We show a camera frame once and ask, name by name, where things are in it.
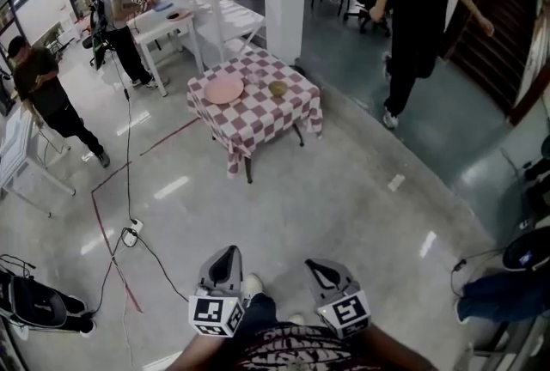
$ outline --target pink and white checkered tablecloth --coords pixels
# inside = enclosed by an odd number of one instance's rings
[[[205,98],[206,84],[224,70],[244,81],[241,97],[230,104],[215,105]],[[258,86],[247,79],[251,73],[262,76]],[[275,97],[267,87],[272,81],[283,81],[288,91]],[[238,58],[219,64],[208,70],[199,79],[188,83],[187,104],[189,109],[209,126],[212,136],[229,152],[228,176],[239,172],[242,157],[250,157],[256,147],[304,119],[308,132],[321,137],[322,111],[321,92],[282,61],[264,50],[249,52]]]

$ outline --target backpack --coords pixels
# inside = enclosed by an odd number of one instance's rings
[[[92,0],[89,6],[92,11],[89,16],[89,25],[92,29],[92,36],[102,37],[106,32],[109,21],[105,15],[105,3],[103,0]]]

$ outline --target pink plate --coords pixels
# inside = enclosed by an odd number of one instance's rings
[[[212,104],[229,104],[241,96],[242,90],[244,90],[242,79],[218,76],[206,84],[205,98]]]

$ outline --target power strip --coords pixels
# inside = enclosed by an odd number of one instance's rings
[[[135,234],[130,231],[125,232],[124,236],[122,237],[122,241],[124,242],[125,246],[134,247],[136,243],[138,243],[138,238],[136,234],[139,235],[143,228],[144,228],[144,223],[138,220],[137,218],[133,218],[129,229],[134,231]]]

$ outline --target glossy concrete floor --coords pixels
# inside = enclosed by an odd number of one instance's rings
[[[60,78],[86,126],[110,153],[111,167],[102,169],[70,139],[72,150],[51,171],[77,195],[23,175],[19,188],[55,216],[46,219],[7,196],[0,203],[0,251],[36,265],[39,281],[93,308],[110,259],[100,223],[111,247],[129,223],[126,174],[115,173],[125,163],[128,112],[113,61],[96,73],[88,59],[89,51],[71,47]],[[129,90],[131,211],[144,222],[142,237],[178,290],[191,294],[200,265],[219,248],[236,244],[245,274],[264,279],[280,318],[299,311],[319,324],[302,265],[308,257],[330,258],[357,276],[378,325],[440,369],[451,369],[475,327],[455,322],[449,272],[459,257],[492,244],[463,202],[360,109],[365,134],[326,110],[321,140],[307,135],[300,148],[293,134],[283,135],[259,149],[253,185],[244,174],[229,180],[224,149],[202,121],[188,125],[194,117],[186,108],[186,81],[197,74],[191,55],[169,56],[160,71],[171,80],[168,97],[146,88]],[[53,157],[49,150],[46,159]],[[405,181],[393,192],[388,184],[396,174]],[[121,279],[112,271],[96,334],[83,339],[31,332],[27,342],[18,342],[30,369],[131,370],[125,306],[134,369],[155,369],[149,365],[185,347],[193,335],[186,303],[154,258],[138,245],[118,260],[136,303],[125,304]]]
[[[241,0],[264,13],[262,0]],[[391,39],[382,30],[358,30],[358,19],[338,18],[339,0],[306,0],[300,65],[316,82],[334,86],[382,122],[389,85],[382,73],[382,54]],[[452,63],[439,60],[428,80],[418,80],[394,132],[445,185],[462,198],[500,244],[510,240],[525,220],[516,167],[540,157],[548,133],[539,104],[515,138],[491,98]]]

